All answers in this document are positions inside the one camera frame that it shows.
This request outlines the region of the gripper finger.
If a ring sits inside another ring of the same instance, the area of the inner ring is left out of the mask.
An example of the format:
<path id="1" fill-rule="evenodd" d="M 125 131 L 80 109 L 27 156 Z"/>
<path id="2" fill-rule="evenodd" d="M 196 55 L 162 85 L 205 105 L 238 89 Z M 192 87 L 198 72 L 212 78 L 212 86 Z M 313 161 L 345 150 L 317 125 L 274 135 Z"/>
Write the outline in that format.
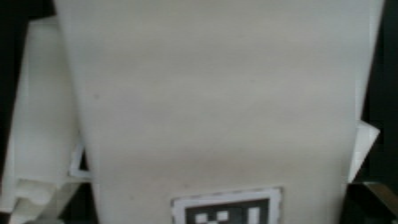
<path id="1" fill-rule="evenodd" d="M 398 224 L 398 195 L 382 183 L 349 185 L 343 224 Z"/>

